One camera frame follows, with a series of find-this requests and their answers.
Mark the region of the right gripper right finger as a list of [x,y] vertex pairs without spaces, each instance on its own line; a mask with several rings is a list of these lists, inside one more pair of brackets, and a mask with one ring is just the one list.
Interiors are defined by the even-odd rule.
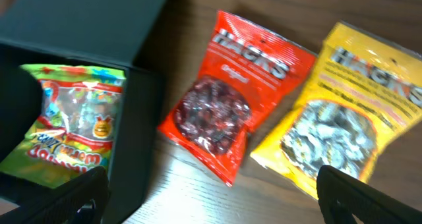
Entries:
[[336,168],[323,165],[316,180],[318,204],[326,224],[420,224],[421,212]]

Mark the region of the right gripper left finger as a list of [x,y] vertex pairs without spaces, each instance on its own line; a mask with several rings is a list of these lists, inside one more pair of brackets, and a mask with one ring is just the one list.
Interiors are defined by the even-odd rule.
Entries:
[[97,223],[109,200],[108,177],[95,167],[1,215],[2,223]]

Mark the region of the green Haribo gummy bag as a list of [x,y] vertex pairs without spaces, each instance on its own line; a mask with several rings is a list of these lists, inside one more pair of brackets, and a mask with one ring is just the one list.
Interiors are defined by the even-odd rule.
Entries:
[[25,64],[41,85],[40,116],[1,162],[1,172],[48,188],[107,168],[123,86],[121,69]]

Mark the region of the red Hacks candy bag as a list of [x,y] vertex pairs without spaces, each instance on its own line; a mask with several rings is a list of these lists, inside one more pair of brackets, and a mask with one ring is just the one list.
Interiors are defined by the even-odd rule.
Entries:
[[312,51],[218,11],[196,80],[158,127],[232,186],[247,135],[307,77]]

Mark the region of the yellow Hacks candy bag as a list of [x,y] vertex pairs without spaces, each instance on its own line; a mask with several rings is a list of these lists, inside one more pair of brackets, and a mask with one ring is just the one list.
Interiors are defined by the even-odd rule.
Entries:
[[367,182],[385,148],[420,121],[420,54],[338,22],[291,111],[251,157],[316,197],[323,165]]

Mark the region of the dark green open box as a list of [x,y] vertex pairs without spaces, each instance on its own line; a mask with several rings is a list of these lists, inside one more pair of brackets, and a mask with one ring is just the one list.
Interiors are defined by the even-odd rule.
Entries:
[[127,81],[108,172],[104,223],[121,223],[146,199],[164,96],[161,76],[138,53],[166,0],[16,0],[1,17],[1,156],[40,112],[41,89],[25,63],[121,69]]

